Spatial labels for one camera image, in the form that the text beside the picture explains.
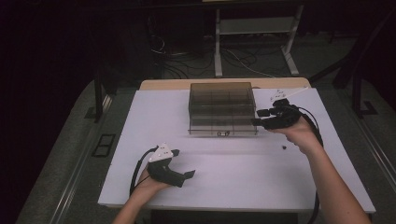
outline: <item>person's right arm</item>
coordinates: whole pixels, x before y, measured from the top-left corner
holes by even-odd
[[[305,119],[300,118],[289,128],[271,132],[285,134],[308,158],[321,209],[328,223],[371,223]]]

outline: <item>desk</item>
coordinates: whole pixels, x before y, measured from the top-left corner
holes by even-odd
[[[122,206],[128,199],[137,161],[149,148],[166,142],[171,148],[180,149],[170,168],[181,173],[196,170],[196,173],[192,179],[186,180],[183,188],[161,191],[147,204],[148,208],[296,213],[311,210],[316,189],[308,161],[283,135],[269,133],[263,128],[259,129],[258,135],[249,137],[196,137],[188,134],[189,90],[175,90],[177,86],[171,90],[170,85],[183,82],[185,87],[184,82],[188,81],[202,80],[164,80],[165,90],[159,90],[161,81],[152,80],[144,83],[142,90],[136,93],[98,203]],[[252,86],[275,88],[276,85],[269,83],[278,81],[288,81],[290,87],[307,84],[301,78],[262,78],[253,79]],[[257,108],[271,107],[269,97],[275,92],[276,89],[254,89]],[[336,169],[364,211],[373,213],[375,208],[318,92],[308,89],[289,100],[316,116],[325,148]]]

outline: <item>white table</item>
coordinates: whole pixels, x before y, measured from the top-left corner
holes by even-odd
[[[262,127],[258,135],[249,137],[189,135],[189,92],[136,93],[99,204],[122,206],[128,199],[137,161],[148,149],[166,142],[169,147],[180,149],[170,168],[196,173],[182,188],[158,193],[148,208],[263,212],[303,212],[313,208],[316,189],[308,161],[294,144],[284,135],[269,133]],[[257,109],[272,107],[269,98],[275,92],[276,89],[254,90]],[[291,96],[289,101],[315,115],[336,169],[364,211],[375,212],[318,92],[308,89]]]

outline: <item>white plastic mount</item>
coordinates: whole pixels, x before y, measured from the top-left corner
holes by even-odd
[[[302,87],[302,88],[293,88],[293,89],[278,89],[275,93],[275,95],[273,95],[270,100],[271,102],[277,101],[277,100],[282,100],[282,99],[286,99],[292,95],[295,95],[301,91],[305,91],[306,89],[308,89],[308,87]]]
[[[153,161],[161,161],[165,159],[172,158],[174,155],[166,143],[162,143],[157,150],[155,150],[154,154],[148,159],[148,162]]]

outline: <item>transparent plastic box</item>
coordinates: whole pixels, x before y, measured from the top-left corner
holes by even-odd
[[[191,84],[190,134],[255,135],[255,111],[250,82]]]

